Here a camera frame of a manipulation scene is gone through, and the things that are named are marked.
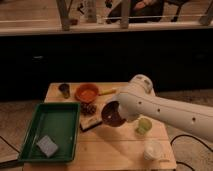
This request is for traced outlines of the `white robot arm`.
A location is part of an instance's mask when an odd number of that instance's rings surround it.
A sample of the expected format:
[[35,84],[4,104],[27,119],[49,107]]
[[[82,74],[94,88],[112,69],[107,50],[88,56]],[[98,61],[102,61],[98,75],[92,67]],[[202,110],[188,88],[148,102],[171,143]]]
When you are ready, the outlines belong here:
[[152,81],[143,74],[121,87],[116,100],[119,115],[127,121],[143,114],[213,142],[213,107],[157,97]]

